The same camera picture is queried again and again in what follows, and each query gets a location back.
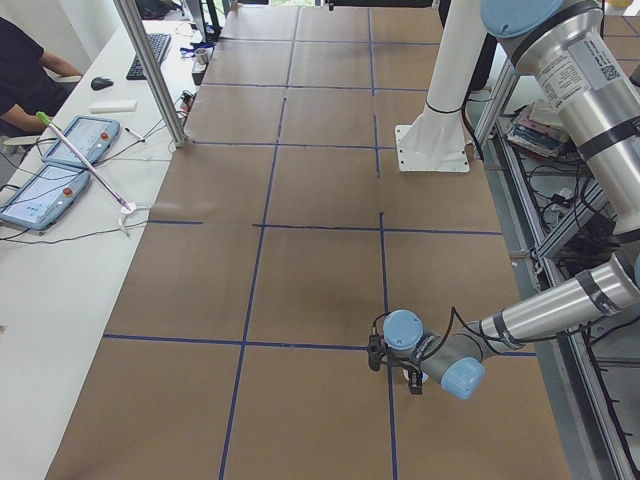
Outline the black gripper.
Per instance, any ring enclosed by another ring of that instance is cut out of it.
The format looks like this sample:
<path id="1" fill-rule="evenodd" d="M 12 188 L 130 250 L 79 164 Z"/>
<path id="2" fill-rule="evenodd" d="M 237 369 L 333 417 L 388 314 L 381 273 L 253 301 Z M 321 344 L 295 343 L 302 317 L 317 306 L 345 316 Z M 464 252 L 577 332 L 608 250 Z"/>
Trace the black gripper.
<path id="1" fill-rule="evenodd" d="M 408 368 L 406 373 L 409 392 L 413 395 L 422 395 L 424 373 L 415 367 Z"/>

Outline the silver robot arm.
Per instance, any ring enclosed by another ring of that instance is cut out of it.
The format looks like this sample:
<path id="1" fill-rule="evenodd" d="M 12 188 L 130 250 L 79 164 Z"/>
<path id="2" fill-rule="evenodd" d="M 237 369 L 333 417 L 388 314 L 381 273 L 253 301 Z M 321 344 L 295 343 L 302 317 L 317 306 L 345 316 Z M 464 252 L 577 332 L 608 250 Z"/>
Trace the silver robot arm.
<path id="1" fill-rule="evenodd" d="M 493 37 L 515 71 L 534 77 L 579 157 L 617 215 L 619 249 L 604 264 L 498 311 L 438 334 L 408 310 L 385 316 L 369 365 L 405 372 L 409 390 L 433 380 L 460 399 L 482 381 L 484 361 L 576 333 L 639 300 L 639 96 L 600 35 L 593 1 L 454 1 L 432 85 L 446 74 L 463 98 L 481 46 Z"/>

